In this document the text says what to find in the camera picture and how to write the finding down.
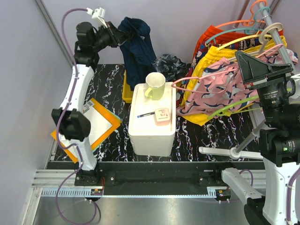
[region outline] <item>yellow hanger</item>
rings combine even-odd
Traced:
[[[233,40],[227,44],[224,44],[222,46],[220,46],[219,48],[217,48],[217,50],[221,50],[223,48],[226,48],[234,43],[237,43],[239,41],[243,41],[243,40],[247,40],[247,39],[250,39],[250,38],[258,38],[259,42],[262,44],[262,46],[260,47],[260,49],[258,51],[255,51],[255,52],[250,52],[249,55],[252,55],[252,56],[256,56],[256,55],[259,55],[261,53],[263,53],[264,51],[264,48],[265,46],[267,45],[268,43],[268,39],[265,39],[265,38],[272,38],[271,35],[267,34],[271,29],[274,29],[274,28],[277,28],[278,31],[281,31],[283,29],[283,25],[279,22],[275,22],[273,24],[271,24],[270,26],[266,27],[262,32],[261,34],[258,34],[258,32],[254,35],[250,35],[250,36],[246,36],[246,37],[241,37],[239,39],[236,39],[236,40]],[[235,57],[232,57],[229,59],[229,61],[234,61],[236,60]]]

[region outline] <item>clipboard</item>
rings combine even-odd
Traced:
[[[121,124],[121,119],[118,116],[104,108],[94,98],[83,106],[82,113],[91,123],[89,140],[92,151],[96,150]],[[51,136],[56,140],[56,130],[51,133]],[[69,140],[66,140],[64,136],[62,136],[60,142],[64,147],[70,144]],[[64,151],[74,163],[78,162],[75,147],[64,149]]]

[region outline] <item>black marble surface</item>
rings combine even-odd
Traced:
[[[137,156],[128,135],[130,104],[122,100],[124,72],[122,64],[99,65],[89,84],[85,102],[95,98],[122,119],[121,126],[94,151],[98,161],[230,161],[229,157],[203,155],[198,148],[230,149],[241,143],[253,130],[247,112],[212,119],[202,127],[177,116],[170,157]],[[251,142],[245,150],[258,151],[257,140]],[[70,158],[58,148],[54,161],[70,161]]]

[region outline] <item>navy blue cloth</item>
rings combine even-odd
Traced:
[[[127,84],[131,90],[139,83],[145,83],[146,76],[154,72],[152,63],[156,59],[150,27],[140,19],[125,17],[118,27],[127,33],[128,40],[120,46],[126,68]]]

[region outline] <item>white styrofoam box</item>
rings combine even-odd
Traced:
[[[128,133],[133,149],[137,155],[163,156],[171,154],[176,131],[176,89],[172,82],[165,83],[165,92],[160,100],[145,97],[147,85],[135,86],[132,97]],[[157,126],[155,115],[138,118],[138,115],[154,112],[156,109],[168,108],[171,116],[169,125]]]

